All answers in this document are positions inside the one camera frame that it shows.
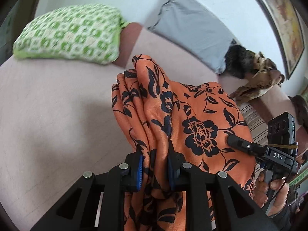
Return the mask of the pink bolster cushion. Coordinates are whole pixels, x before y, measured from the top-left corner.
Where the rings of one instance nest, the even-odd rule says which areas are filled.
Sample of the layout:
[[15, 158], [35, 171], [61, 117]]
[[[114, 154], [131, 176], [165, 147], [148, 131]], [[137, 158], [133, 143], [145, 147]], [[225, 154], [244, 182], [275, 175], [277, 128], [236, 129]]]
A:
[[[200, 85], [205, 82], [220, 83], [226, 93], [233, 93], [247, 83], [229, 74], [217, 75], [193, 55], [154, 34], [138, 23], [129, 23], [121, 32], [120, 55], [114, 61], [122, 68], [132, 68], [135, 55], [151, 56], [167, 72], [170, 79], [183, 84]], [[272, 118], [288, 112], [295, 117], [295, 138], [299, 143], [298, 153], [307, 150], [307, 103], [300, 95], [289, 98], [275, 85], [259, 98], [271, 113]]]

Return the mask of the orange black floral garment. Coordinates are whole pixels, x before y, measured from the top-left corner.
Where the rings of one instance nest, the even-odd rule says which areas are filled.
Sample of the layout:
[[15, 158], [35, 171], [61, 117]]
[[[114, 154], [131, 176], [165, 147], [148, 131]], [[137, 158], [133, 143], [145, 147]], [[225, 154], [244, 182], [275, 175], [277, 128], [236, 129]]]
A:
[[169, 145], [202, 171], [227, 172], [249, 195], [255, 159], [227, 145], [229, 135], [251, 141], [235, 102], [217, 82], [186, 85], [172, 81], [147, 55], [117, 76], [112, 88], [115, 118], [143, 156], [140, 192], [125, 196], [125, 230], [184, 230], [186, 194], [169, 186]]

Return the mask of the brown crumpled cloth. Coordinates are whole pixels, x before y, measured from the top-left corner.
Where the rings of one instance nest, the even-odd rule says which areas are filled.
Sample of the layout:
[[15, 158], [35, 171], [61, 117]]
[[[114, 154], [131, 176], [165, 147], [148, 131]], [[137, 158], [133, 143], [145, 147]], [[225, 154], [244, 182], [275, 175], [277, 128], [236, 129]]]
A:
[[266, 58], [262, 52], [255, 54], [253, 68], [256, 73], [246, 75], [247, 84], [238, 87], [235, 92], [230, 94], [238, 106], [261, 97], [274, 85], [281, 85], [285, 81], [285, 76], [277, 69], [276, 64]]

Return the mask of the framed painting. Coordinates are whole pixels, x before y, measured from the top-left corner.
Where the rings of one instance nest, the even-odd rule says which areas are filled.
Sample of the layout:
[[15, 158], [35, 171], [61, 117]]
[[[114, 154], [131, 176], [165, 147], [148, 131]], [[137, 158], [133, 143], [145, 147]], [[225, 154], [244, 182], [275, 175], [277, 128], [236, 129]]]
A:
[[290, 78], [304, 51], [304, 39], [296, 9], [290, 0], [257, 0], [278, 42], [285, 75]]

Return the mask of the beige striped cloth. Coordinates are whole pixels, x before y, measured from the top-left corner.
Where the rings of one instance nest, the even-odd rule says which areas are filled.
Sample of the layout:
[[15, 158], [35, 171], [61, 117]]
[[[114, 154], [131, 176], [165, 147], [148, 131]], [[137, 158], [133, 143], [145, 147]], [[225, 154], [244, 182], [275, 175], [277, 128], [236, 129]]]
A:
[[264, 103], [259, 99], [253, 99], [250, 103], [241, 104], [239, 108], [249, 127], [253, 142], [266, 145], [268, 143], [267, 123], [272, 115]]

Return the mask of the green white patterned pillow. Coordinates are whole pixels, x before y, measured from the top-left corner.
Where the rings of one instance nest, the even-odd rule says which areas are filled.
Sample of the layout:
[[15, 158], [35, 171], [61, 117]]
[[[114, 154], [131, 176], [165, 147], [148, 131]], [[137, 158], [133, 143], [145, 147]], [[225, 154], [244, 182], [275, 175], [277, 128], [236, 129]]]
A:
[[61, 7], [28, 23], [13, 45], [17, 59], [71, 59], [106, 65], [120, 55], [128, 22], [109, 5]]

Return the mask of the grey pillow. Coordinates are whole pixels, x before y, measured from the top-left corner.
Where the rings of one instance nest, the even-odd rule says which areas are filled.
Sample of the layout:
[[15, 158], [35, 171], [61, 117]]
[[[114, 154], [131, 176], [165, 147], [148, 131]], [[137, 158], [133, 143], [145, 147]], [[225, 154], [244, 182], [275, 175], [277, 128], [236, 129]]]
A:
[[225, 55], [235, 36], [198, 1], [168, 0], [149, 30], [185, 49], [214, 73], [226, 70]]

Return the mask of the dark furry cloth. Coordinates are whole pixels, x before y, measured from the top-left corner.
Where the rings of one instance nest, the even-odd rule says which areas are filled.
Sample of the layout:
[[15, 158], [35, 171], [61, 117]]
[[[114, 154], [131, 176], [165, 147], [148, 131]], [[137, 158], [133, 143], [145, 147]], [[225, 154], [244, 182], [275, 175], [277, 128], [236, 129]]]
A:
[[246, 73], [251, 73], [254, 70], [255, 56], [256, 53], [241, 45], [230, 46], [224, 56], [226, 71], [236, 78], [244, 79]]

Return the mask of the pink quilted mattress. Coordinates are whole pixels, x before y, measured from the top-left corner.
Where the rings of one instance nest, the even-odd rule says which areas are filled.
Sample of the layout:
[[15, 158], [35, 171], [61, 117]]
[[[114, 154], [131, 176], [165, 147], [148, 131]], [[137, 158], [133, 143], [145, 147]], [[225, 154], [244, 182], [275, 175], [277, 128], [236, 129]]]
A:
[[19, 230], [30, 230], [83, 172], [107, 172], [131, 153], [111, 102], [123, 72], [57, 59], [1, 65], [1, 204]]

